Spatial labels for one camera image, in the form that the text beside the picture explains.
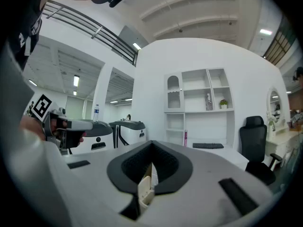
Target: black seat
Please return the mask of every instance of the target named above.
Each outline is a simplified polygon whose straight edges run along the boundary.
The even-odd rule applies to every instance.
[[[240,128],[242,142],[242,155],[249,160],[245,171],[251,173],[266,185],[276,180],[275,174],[270,170],[275,160],[282,158],[276,154],[270,154],[273,158],[268,167],[264,161],[267,126],[264,125],[261,116],[246,118],[246,125]]]

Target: mirror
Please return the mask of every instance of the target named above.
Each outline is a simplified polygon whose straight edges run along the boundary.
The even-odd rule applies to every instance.
[[[276,88],[272,87],[267,94],[267,125],[270,121],[270,116],[276,119],[274,122],[274,131],[276,128],[284,127],[285,117],[283,115],[283,105],[280,100],[280,95]]]

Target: metal railing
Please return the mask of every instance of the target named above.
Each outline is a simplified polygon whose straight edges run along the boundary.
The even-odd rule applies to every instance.
[[[296,35],[285,16],[282,17],[279,29],[263,57],[274,65],[282,59],[296,39]]]
[[[136,66],[138,52],[108,28],[87,15],[52,0],[48,0],[46,3],[43,15],[46,16],[46,19],[52,18],[58,22],[64,22],[67,26],[72,26]]]

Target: hand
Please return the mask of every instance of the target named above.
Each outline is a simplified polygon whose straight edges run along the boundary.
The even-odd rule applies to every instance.
[[[64,128],[67,127],[66,122],[63,122],[63,127]],[[20,128],[27,129],[27,130],[35,133],[36,135],[38,135],[41,140],[45,140],[45,135],[42,130],[42,125],[35,118],[29,117],[29,116],[23,116],[21,119],[21,122],[20,122]],[[55,136],[59,135],[59,132],[57,131],[57,120],[56,119],[51,120],[51,130]],[[78,145],[80,145],[80,143],[82,143],[84,141],[83,137],[85,137],[85,136],[86,136],[86,133],[84,133],[82,135]]]
[[[66,128],[67,127],[67,122],[63,121],[63,127]],[[57,120],[56,119],[52,119],[51,120],[51,131],[53,133],[54,136],[58,136],[59,132],[57,131]],[[82,134],[82,137],[79,140],[78,146],[80,145],[80,143],[82,143],[84,141],[83,137],[86,136],[86,133]]]
[[[27,130],[35,133],[36,135],[38,135],[41,140],[45,140],[45,135],[42,130],[42,125],[35,118],[29,117],[29,116],[23,116],[20,121],[19,127],[21,129],[27,129]]]

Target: arched mirror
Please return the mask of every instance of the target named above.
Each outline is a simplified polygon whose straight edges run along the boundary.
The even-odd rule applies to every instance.
[[[278,131],[285,129],[286,126],[282,100],[280,100],[278,90],[275,87],[272,87],[267,94],[268,132],[270,133],[270,131],[272,131],[275,135]]]

